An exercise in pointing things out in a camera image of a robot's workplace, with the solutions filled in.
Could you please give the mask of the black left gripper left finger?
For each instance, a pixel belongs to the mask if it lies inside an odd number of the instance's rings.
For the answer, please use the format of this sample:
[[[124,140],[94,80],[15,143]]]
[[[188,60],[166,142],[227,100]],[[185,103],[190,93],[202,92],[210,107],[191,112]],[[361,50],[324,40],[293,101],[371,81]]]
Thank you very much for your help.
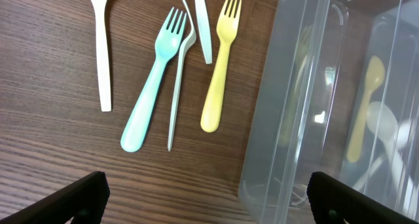
[[[1,224],[100,223],[110,189],[104,172],[96,171],[1,220]]]

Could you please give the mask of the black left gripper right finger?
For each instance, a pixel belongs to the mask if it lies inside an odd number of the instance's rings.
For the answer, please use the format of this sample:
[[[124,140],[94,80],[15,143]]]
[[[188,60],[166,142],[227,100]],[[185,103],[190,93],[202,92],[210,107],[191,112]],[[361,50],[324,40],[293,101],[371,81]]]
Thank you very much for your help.
[[[323,172],[312,173],[306,193],[317,224],[416,224]]]

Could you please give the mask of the white plastic spoon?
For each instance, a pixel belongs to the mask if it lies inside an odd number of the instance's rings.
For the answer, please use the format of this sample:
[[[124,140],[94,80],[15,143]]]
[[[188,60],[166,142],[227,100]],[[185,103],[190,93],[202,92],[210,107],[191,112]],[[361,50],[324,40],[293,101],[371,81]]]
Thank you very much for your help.
[[[385,153],[373,162],[371,171],[365,172],[352,186],[356,191],[360,191],[367,182],[367,176],[373,175],[384,159],[387,159],[390,162],[393,185],[398,189],[397,196],[405,196],[403,213],[411,219],[415,219],[418,212],[418,180],[417,175],[402,159],[401,152],[408,145],[415,125],[416,123],[410,119],[398,122],[391,109],[382,102],[370,103],[367,127],[383,143]]]

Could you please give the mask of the yellow spoon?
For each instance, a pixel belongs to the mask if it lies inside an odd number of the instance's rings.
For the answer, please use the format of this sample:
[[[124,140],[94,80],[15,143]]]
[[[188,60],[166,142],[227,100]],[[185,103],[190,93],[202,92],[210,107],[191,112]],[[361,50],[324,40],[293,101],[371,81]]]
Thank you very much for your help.
[[[361,156],[369,102],[373,92],[384,82],[385,72],[382,60],[378,56],[372,56],[365,74],[363,95],[346,152],[349,162],[357,162]]]

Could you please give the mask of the teal thick-handled fork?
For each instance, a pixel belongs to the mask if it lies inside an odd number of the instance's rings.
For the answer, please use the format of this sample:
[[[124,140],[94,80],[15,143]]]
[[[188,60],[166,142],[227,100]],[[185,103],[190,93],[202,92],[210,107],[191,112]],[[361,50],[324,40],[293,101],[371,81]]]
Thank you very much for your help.
[[[143,145],[166,65],[179,51],[186,19],[186,13],[173,7],[158,33],[155,62],[120,139],[127,152],[136,152]]]

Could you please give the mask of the thin translucent white fork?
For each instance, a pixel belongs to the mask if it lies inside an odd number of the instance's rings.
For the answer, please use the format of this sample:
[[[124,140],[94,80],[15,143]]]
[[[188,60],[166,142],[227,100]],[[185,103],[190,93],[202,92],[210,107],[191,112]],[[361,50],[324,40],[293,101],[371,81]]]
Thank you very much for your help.
[[[170,114],[170,127],[168,131],[168,151],[172,150],[172,145],[173,145],[173,138],[174,138],[174,132],[175,132],[175,124],[176,124],[177,109],[178,109],[179,96],[180,96],[180,90],[181,90],[181,80],[182,80],[183,64],[184,64],[185,56],[186,56],[187,51],[190,49],[190,47],[193,46],[193,44],[195,44],[196,42],[196,30],[194,28],[189,6],[186,0],[182,0],[182,2],[187,11],[187,16],[189,18],[191,30],[190,30],[190,33],[182,41],[181,46],[179,48],[177,73],[176,73],[176,78],[175,78],[173,100],[172,100],[172,107],[171,107],[171,114]]]

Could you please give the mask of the cream fork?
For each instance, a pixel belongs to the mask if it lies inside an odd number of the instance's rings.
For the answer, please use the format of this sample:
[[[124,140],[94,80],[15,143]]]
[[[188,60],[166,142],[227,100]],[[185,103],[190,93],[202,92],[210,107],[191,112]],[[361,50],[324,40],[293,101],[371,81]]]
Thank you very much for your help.
[[[103,112],[112,110],[111,74],[105,25],[105,8],[107,0],[91,0],[96,21],[96,64],[98,72],[98,89],[100,105]]]

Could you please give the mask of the yellow thick-handled fork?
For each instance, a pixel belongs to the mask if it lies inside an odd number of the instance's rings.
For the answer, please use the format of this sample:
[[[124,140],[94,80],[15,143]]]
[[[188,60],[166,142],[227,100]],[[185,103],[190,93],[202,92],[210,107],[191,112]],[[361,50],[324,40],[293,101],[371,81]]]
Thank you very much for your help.
[[[237,36],[241,6],[242,0],[225,0],[217,21],[216,31],[220,40],[220,47],[200,120],[200,126],[205,132],[214,132],[219,127],[228,57],[231,44]]]

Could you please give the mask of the white long plastic fork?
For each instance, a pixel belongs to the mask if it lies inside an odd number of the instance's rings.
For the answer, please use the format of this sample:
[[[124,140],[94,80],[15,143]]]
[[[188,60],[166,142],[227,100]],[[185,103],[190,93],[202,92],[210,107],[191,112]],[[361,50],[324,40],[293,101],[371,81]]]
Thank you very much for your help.
[[[206,64],[212,63],[211,31],[205,0],[194,0],[200,43]]]

